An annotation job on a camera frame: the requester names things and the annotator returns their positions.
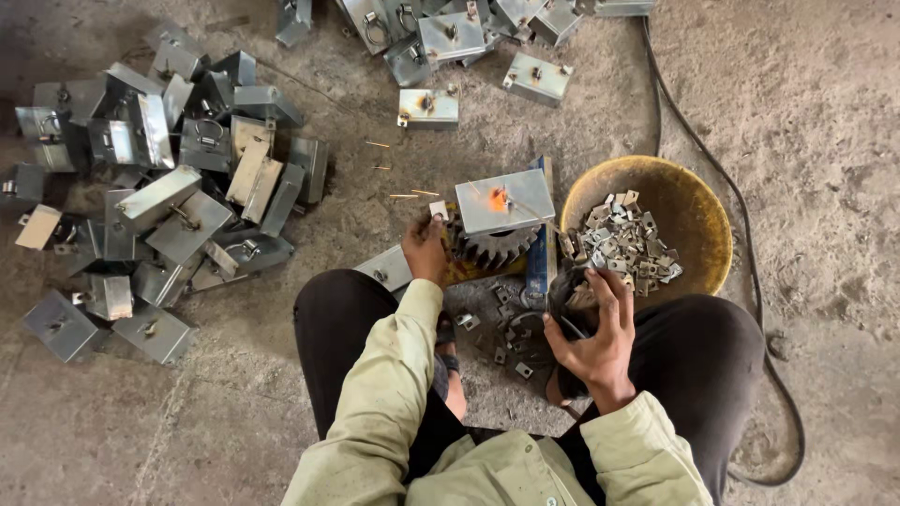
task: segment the jacket sleeve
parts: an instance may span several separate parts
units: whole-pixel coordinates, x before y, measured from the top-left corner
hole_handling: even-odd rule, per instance
[[[690,444],[648,392],[581,425],[607,504],[713,504]]]
[[[283,506],[401,502],[434,375],[443,297],[434,283],[413,280],[397,312],[374,324],[344,380],[335,422],[303,452]]]

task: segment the person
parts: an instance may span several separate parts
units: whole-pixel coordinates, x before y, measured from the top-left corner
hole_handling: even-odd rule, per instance
[[[302,453],[282,505],[721,503],[762,370],[747,312],[691,295],[635,315],[618,276],[588,269],[596,335],[570,342],[549,314],[544,334],[561,366],[549,396],[563,403],[572,375],[593,403],[559,438],[515,429],[476,445],[458,367],[435,356],[442,227],[408,227],[414,279],[399,304],[351,270],[302,288],[294,326],[321,441]],[[433,387],[443,378],[446,394]]]

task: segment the leg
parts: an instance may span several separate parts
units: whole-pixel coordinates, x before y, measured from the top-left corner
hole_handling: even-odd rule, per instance
[[[378,282],[347,269],[313,277],[297,295],[294,333],[319,438],[324,439],[334,423],[344,378],[362,355],[369,330],[397,306]],[[409,449],[407,480],[427,473],[444,449],[464,434],[463,424],[429,389],[425,415]]]
[[[762,375],[760,328],[743,309],[706,295],[648,308],[635,315],[634,325],[628,375],[639,392],[660,401],[676,433],[690,443],[713,501],[721,504],[728,458],[740,441]],[[567,375],[572,374],[561,369],[561,390],[569,393],[577,386],[564,379]],[[560,438],[582,484],[596,480],[578,426],[598,415],[592,404]]]

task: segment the beige jacket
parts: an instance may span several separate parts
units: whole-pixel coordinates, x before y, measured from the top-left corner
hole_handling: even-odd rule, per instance
[[[594,504],[562,449],[522,430],[477,447],[461,438],[427,476],[401,484],[434,374],[443,297],[417,279],[397,312],[375,323],[344,380],[328,437],[303,452],[283,506]],[[580,429],[607,504],[712,504],[688,442],[649,393]]]

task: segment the metal gear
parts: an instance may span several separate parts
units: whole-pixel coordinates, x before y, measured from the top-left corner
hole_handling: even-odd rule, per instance
[[[480,235],[464,237],[461,230],[456,234],[456,254],[471,260],[481,269],[492,270],[508,266],[516,258],[531,248],[537,240],[540,225],[511,232],[500,232],[498,235]]]

